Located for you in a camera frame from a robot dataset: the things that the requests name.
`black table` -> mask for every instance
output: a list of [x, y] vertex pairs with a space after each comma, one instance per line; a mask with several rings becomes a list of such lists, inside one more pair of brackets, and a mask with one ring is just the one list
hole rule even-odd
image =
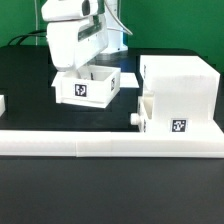
[[[170, 52], [193, 54], [135, 49], [109, 64], [141, 82], [136, 56]], [[105, 110], [55, 104], [46, 47], [1, 48], [0, 69], [1, 129], [136, 131], [128, 124], [136, 89], [121, 90]], [[223, 128], [221, 99], [222, 80], [215, 118]], [[87, 115], [98, 122], [85, 124]], [[223, 159], [1, 157], [0, 223], [223, 224], [223, 186]]]

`small white knob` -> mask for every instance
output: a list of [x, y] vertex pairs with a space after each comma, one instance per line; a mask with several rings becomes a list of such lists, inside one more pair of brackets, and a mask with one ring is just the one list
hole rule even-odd
[[131, 114], [131, 125], [138, 125], [140, 123], [140, 116], [138, 114]]

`cable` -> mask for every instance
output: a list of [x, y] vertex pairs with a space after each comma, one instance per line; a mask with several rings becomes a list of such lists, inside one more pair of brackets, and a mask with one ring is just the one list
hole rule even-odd
[[[41, 29], [41, 30], [35, 30], [32, 31], [30, 33], [28, 33], [27, 35], [32, 35], [32, 34], [39, 34], [39, 33], [46, 33], [46, 29]], [[20, 45], [26, 38], [28, 38], [29, 36], [24, 35], [17, 43], [16, 45]]]
[[127, 33], [128, 35], [133, 35], [133, 33], [118, 19], [118, 17], [116, 15], [114, 15], [114, 13], [112, 12], [107, 0], [104, 0], [104, 3], [109, 11], [109, 13], [111, 14], [111, 16], [114, 18], [114, 20], [118, 23], [119, 26], [121, 26]]
[[113, 28], [113, 27], [107, 27], [107, 29], [129, 34], [126, 30], [119, 30], [119, 29], [116, 29], [116, 28]]
[[14, 40], [16, 40], [16, 39], [18, 39], [18, 38], [27, 38], [27, 37], [45, 37], [45, 36], [42, 36], [42, 35], [38, 35], [38, 34], [25, 34], [25, 35], [19, 35], [19, 36], [16, 36], [16, 37], [14, 37], [14, 38], [12, 38], [9, 42], [8, 42], [8, 46], [9, 45], [11, 45], [11, 43], [14, 41]]
[[[37, 0], [34, 0], [34, 7], [35, 7], [36, 30], [39, 30], [39, 18], [38, 18]], [[36, 37], [36, 46], [37, 45], [38, 45], [38, 37]]]

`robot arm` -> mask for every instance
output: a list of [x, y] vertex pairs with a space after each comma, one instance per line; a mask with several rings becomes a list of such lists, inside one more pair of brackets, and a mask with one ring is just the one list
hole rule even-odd
[[108, 45], [103, 0], [48, 0], [42, 8], [53, 63], [77, 70]]
[[85, 65], [108, 46], [104, 0], [48, 0], [42, 14], [56, 102], [105, 108], [120, 90], [120, 69]]

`open white box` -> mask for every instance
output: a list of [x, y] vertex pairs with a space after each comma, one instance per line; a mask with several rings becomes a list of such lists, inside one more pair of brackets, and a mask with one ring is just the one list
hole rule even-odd
[[56, 102], [105, 108], [120, 90], [120, 68], [90, 65], [93, 80], [58, 72], [52, 86]]

